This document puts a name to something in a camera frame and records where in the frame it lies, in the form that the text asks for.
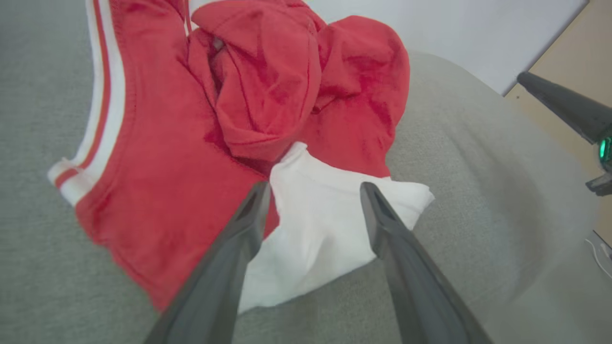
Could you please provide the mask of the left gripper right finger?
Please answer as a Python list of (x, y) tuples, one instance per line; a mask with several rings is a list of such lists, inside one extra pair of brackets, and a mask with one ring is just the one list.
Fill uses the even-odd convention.
[(360, 195), (370, 246), (383, 262), (402, 344), (492, 344), (381, 190), (364, 182)]

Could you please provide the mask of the beige wooden panel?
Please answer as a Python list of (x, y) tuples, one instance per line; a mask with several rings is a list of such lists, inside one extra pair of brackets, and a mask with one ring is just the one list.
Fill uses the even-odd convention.
[[(589, 0), (529, 71), (612, 107), (612, 0)], [(602, 174), (594, 147), (522, 86), (505, 98), (579, 161), (587, 181)]]

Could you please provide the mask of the red Bulls print shirt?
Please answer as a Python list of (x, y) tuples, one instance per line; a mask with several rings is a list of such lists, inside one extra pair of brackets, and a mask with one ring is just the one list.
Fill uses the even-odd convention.
[(410, 79), (386, 24), (326, 23), (302, 0), (86, 0), (86, 13), (89, 122), (48, 178), (158, 309), (254, 183), (273, 204), (240, 312), (374, 260), (361, 183), (409, 229), (434, 200), (385, 163)]

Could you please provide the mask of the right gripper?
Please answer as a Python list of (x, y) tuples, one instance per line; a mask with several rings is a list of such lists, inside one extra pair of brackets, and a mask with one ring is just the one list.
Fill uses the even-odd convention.
[(586, 187), (599, 197), (612, 195), (612, 107), (529, 72), (521, 72), (516, 80), (594, 146), (603, 174)]

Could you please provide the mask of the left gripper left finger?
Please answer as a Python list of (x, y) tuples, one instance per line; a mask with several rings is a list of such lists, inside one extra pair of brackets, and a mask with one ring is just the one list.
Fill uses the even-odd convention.
[(143, 344), (231, 344), (246, 270), (262, 246), (269, 205), (269, 184), (256, 183)]

